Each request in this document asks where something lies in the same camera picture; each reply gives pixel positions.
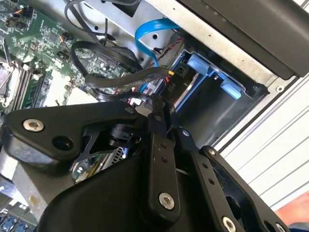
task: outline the screw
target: screw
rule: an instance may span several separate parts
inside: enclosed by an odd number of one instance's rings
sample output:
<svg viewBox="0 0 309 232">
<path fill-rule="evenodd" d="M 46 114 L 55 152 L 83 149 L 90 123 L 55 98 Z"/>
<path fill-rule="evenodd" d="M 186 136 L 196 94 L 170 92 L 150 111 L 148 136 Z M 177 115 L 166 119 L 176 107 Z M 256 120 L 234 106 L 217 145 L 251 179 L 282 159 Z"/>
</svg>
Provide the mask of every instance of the screw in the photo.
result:
<svg viewBox="0 0 309 232">
<path fill-rule="evenodd" d="M 277 88 L 276 88 L 276 92 L 277 93 L 282 93 L 284 91 L 284 86 L 278 86 Z"/>
<path fill-rule="evenodd" d="M 24 121 L 23 127 L 31 132 L 41 132 L 44 129 L 44 124 L 36 119 L 27 119 Z"/>
<path fill-rule="evenodd" d="M 175 207 L 174 199 L 168 193 L 162 192 L 159 195 L 159 201 L 160 204 L 168 210 L 172 210 Z"/>
<path fill-rule="evenodd" d="M 214 150 L 212 150 L 212 149 L 208 149 L 208 152 L 209 152 L 209 154 L 211 154 L 212 156 L 215 156 L 215 155 L 216 155 L 216 153 L 215 153 Z"/>
<path fill-rule="evenodd" d="M 225 226 L 225 228 L 227 228 L 227 230 L 229 232 L 236 232 L 236 226 L 232 222 L 231 219 L 229 219 L 228 217 L 223 217 L 222 222 L 223 222 L 223 225 Z"/>
<path fill-rule="evenodd" d="M 156 115 L 156 116 L 154 116 L 154 117 L 155 117 L 155 119 L 156 119 L 157 121 L 162 122 L 162 118 L 160 118 L 160 116 Z"/>
<path fill-rule="evenodd" d="M 185 136 L 187 136 L 187 137 L 190 136 L 189 132 L 187 132 L 186 130 L 183 130 L 183 134 L 184 134 Z"/>
<path fill-rule="evenodd" d="M 276 226 L 281 232 L 285 232 L 285 229 L 280 224 L 276 223 Z"/>
<path fill-rule="evenodd" d="M 131 108 L 126 108 L 126 111 L 130 114 L 134 113 L 134 111 Z"/>
<path fill-rule="evenodd" d="M 139 136 L 139 137 L 136 137 L 136 138 L 134 139 L 134 143 L 135 143 L 135 144 L 139 144 L 140 141 L 141 141 L 141 137 L 140 137 L 140 136 Z"/>
</svg>

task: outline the chip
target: chip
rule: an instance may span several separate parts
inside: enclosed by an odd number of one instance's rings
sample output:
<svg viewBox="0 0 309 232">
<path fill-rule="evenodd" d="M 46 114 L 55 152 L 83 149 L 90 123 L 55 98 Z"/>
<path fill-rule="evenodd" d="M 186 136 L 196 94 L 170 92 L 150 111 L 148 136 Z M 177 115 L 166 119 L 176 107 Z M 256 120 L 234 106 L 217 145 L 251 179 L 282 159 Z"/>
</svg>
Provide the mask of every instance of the chip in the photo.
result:
<svg viewBox="0 0 309 232">
<path fill-rule="evenodd" d="M 53 34 L 53 33 L 50 33 L 49 34 L 49 40 L 56 43 L 57 42 L 57 39 L 58 39 L 58 36 Z"/>
</svg>

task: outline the white surface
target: white surface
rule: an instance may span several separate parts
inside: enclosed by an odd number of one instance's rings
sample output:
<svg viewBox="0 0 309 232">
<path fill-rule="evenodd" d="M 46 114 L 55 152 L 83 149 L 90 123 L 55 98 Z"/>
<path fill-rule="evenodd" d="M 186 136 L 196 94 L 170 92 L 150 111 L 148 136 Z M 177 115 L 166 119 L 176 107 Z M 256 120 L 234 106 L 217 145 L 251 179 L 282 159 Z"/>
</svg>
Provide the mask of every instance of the white surface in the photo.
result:
<svg viewBox="0 0 309 232">
<path fill-rule="evenodd" d="M 273 209 L 309 190 L 309 78 L 298 81 L 222 155 Z"/>
</svg>

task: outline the black panel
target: black panel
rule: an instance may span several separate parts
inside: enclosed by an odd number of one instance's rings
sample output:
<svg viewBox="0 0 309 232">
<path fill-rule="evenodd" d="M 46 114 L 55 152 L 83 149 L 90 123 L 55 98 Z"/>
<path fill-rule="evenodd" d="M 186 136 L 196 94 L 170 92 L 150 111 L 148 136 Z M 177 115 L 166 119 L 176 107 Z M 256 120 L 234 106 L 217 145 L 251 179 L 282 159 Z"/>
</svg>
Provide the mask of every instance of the black panel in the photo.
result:
<svg viewBox="0 0 309 232">
<path fill-rule="evenodd" d="M 283 79 L 309 72 L 309 14 L 292 0 L 178 1 Z"/>
<path fill-rule="evenodd" d="M 220 88 L 222 81 L 206 78 L 177 113 L 180 124 L 191 132 L 198 148 L 213 145 L 266 94 L 253 99 L 242 93 L 235 100 Z"/>
</svg>

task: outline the blue plastic tab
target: blue plastic tab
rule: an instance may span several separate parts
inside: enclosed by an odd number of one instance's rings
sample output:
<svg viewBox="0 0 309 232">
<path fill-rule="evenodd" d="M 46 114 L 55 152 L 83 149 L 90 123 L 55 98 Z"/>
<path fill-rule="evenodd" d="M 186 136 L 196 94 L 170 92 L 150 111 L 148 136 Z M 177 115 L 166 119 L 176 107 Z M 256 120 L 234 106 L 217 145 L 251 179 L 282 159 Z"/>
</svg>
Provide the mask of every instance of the blue plastic tab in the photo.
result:
<svg viewBox="0 0 309 232">
<path fill-rule="evenodd" d="M 231 81 L 229 78 L 226 78 L 220 85 L 220 87 L 231 95 L 235 100 L 241 98 L 241 88 Z"/>
<path fill-rule="evenodd" d="M 193 68 L 198 73 L 205 76 L 208 73 L 208 69 L 210 64 L 204 61 L 201 57 L 197 54 L 193 53 L 190 59 L 187 62 L 187 65 Z"/>
</svg>

